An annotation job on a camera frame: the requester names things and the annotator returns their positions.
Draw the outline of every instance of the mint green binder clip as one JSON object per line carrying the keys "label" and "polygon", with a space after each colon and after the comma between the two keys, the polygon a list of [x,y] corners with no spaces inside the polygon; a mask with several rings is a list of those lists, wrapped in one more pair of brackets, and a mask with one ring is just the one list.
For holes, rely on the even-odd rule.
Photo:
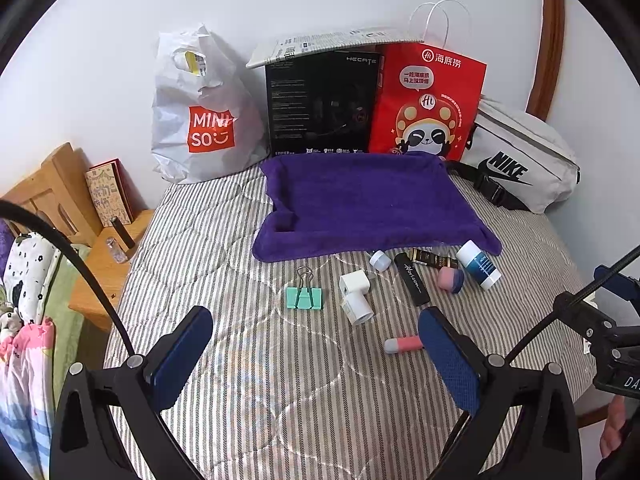
{"label": "mint green binder clip", "polygon": [[322,309],[322,289],[311,287],[314,278],[313,271],[307,266],[296,270],[297,286],[288,286],[286,290],[287,308],[301,308],[303,310]]}

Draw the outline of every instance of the buckle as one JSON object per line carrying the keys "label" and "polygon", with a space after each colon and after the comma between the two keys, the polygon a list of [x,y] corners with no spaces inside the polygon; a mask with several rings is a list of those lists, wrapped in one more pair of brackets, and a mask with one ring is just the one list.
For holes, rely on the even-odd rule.
{"label": "buckle", "polygon": [[496,207],[502,205],[506,190],[495,180],[490,179],[484,173],[478,173],[478,177],[474,181],[474,189],[477,189],[482,196]]}

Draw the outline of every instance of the purple towel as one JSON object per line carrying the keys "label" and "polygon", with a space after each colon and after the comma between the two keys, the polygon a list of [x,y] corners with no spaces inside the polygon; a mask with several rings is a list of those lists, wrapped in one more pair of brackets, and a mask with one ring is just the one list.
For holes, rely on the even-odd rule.
{"label": "purple towel", "polygon": [[9,252],[13,244],[14,235],[9,231],[9,227],[4,220],[0,219],[0,280],[2,280],[6,261],[9,259]]}
{"label": "purple towel", "polygon": [[273,200],[254,242],[262,262],[468,240],[502,250],[437,156],[303,153],[261,169]]}

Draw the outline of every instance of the small glass bottle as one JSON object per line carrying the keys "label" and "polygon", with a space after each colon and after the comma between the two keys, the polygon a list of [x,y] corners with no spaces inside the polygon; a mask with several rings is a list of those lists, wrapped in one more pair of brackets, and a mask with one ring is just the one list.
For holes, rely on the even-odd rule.
{"label": "small glass bottle", "polygon": [[120,248],[120,245],[117,243],[116,239],[113,236],[107,238],[107,247],[109,248],[111,257],[117,264],[123,264],[128,260],[127,255]]}

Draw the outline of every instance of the nike logo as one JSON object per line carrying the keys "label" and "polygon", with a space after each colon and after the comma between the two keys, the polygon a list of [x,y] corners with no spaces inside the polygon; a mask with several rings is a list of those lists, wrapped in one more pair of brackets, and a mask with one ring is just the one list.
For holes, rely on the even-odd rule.
{"label": "nike logo", "polygon": [[[490,164],[496,170],[491,170],[487,167]],[[480,164],[478,164],[478,171],[486,174],[487,176],[492,176],[494,178],[501,178],[503,180],[509,180],[511,182],[518,182],[520,184],[524,184],[525,186],[531,186],[528,182],[522,182],[520,177],[529,171],[519,162],[513,160],[509,155],[506,155],[503,152],[498,152],[491,160],[486,158]]]}

